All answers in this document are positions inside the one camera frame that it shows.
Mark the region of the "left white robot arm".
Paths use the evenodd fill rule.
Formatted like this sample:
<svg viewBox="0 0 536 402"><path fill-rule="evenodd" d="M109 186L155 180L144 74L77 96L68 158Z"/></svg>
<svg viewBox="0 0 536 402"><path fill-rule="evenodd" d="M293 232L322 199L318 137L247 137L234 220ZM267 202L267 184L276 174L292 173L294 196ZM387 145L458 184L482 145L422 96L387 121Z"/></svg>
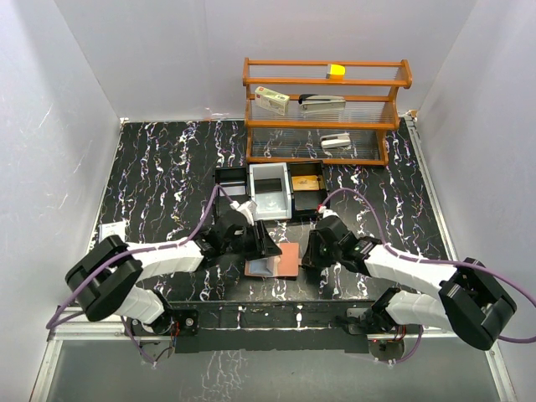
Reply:
<svg viewBox="0 0 536 402"><path fill-rule="evenodd" d="M118 315L161 331L170 326L172 309L160 293L143 289L138 282L193 273L224 257L256 261L281 254L263 222L244 210L230 210L215 224L175 242L129 245L110 235L68 271L65 281L89 321Z"/></svg>

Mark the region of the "silver VIP card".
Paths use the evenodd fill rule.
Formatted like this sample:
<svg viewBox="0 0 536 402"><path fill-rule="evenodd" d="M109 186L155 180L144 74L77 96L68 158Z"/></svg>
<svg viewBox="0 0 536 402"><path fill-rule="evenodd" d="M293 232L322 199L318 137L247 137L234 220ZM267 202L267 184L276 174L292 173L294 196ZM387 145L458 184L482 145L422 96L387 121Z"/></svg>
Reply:
<svg viewBox="0 0 536 402"><path fill-rule="evenodd" d="M268 259L258 259L249 262L249 274L251 276L271 276L272 271L269 267Z"/></svg>

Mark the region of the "pink leather card holder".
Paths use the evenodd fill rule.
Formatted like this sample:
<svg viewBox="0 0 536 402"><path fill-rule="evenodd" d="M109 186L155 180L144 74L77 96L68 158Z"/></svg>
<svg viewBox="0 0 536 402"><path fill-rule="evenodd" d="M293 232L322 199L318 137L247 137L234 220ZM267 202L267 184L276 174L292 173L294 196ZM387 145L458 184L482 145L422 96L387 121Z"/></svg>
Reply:
<svg viewBox="0 0 536 402"><path fill-rule="evenodd" d="M249 261L245 264L245 275L263 278L297 278L301 264L301 258L299 256L300 245L298 243L280 243L278 246L282 250L282 255L265 258L269 260L269 267L272 271L271 276L251 276L248 272Z"/></svg>

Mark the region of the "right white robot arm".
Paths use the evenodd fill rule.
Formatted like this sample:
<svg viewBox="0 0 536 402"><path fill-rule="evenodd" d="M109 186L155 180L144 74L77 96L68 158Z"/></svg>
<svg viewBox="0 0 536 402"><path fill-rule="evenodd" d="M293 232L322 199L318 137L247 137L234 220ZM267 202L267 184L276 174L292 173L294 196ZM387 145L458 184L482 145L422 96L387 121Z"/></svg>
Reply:
<svg viewBox="0 0 536 402"><path fill-rule="evenodd" d="M308 269L340 264L352 273L395 283L369 309L343 319L367 332L437 327L488 350L517 311L515 301L476 260L446 265L421 260L379 239L357 237L337 215L317 222L302 264Z"/></svg>

